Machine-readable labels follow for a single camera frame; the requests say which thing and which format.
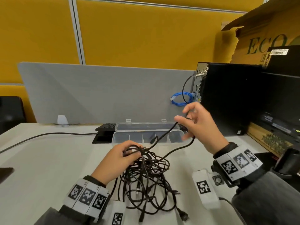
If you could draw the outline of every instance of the cardboard flap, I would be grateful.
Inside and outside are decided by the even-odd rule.
[[[260,21],[271,18],[275,13],[295,7],[299,4],[300,0],[270,0],[230,22],[222,29],[222,31],[230,30],[235,27],[259,24]]]

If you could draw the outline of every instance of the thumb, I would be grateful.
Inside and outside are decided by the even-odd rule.
[[[185,117],[179,115],[175,116],[174,120],[191,130],[193,129],[193,126],[195,124],[192,120],[186,119]]]
[[[131,164],[140,157],[141,157],[141,152],[138,151],[138,152],[132,153],[131,155],[126,156],[125,159],[127,160],[127,162],[129,164]]]

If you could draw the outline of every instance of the yellow wall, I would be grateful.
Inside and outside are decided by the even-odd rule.
[[[237,39],[234,31],[224,38],[221,23],[241,16],[91,0],[77,9],[86,64],[187,70],[214,57],[229,62]]]
[[[0,0],[0,83],[22,83],[21,61],[79,64],[68,0]],[[0,96],[23,98],[35,121],[24,87],[0,85]]]
[[[169,5],[223,9],[248,12],[260,6],[264,0],[128,0]]]

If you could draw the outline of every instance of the white table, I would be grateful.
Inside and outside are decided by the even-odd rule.
[[[99,125],[55,126],[20,124],[0,135],[0,151],[29,137],[49,132],[94,133]],[[71,186],[91,174],[111,149],[111,144],[92,144],[92,136],[47,135],[35,138],[0,154],[1,167],[13,167],[15,172],[0,184],[0,224],[33,224],[49,208],[57,210]],[[248,144],[257,152],[266,150],[249,136],[228,137],[229,141]],[[165,155],[173,146],[157,146],[153,151]],[[165,173],[177,196],[177,205],[188,213],[187,225],[242,224],[234,209],[221,202],[221,209],[206,210],[200,201],[191,174],[210,170],[213,158],[198,141],[168,157],[170,170]],[[220,197],[231,200],[235,188],[218,186]],[[124,225],[138,224],[139,212],[127,209]],[[146,215],[143,225],[183,224],[176,212]]]

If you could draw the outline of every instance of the qr code marker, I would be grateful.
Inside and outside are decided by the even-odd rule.
[[[200,194],[211,192],[206,180],[197,182],[197,186],[200,191]]]
[[[227,174],[232,174],[238,171],[236,166],[230,160],[222,163],[221,166],[224,168]]]
[[[90,189],[85,189],[81,197],[79,198],[79,201],[81,203],[84,203],[86,205],[90,205],[96,192],[90,190]]]
[[[122,218],[123,218],[123,213],[115,212],[112,219],[112,225],[121,225]]]
[[[72,198],[73,200],[76,200],[78,197],[78,194],[80,194],[81,190],[83,189],[80,185],[75,185],[73,189],[71,190],[70,194],[68,195],[69,198]]]
[[[248,158],[252,162],[254,162],[257,159],[257,157],[249,149],[247,149],[246,151],[244,151],[244,153],[246,154],[246,156],[248,156]]]
[[[106,198],[106,196],[103,196],[100,193],[98,193],[92,207],[100,210],[103,207]]]
[[[233,159],[240,168],[243,168],[249,164],[249,161],[245,158],[245,156],[242,153],[238,154]]]

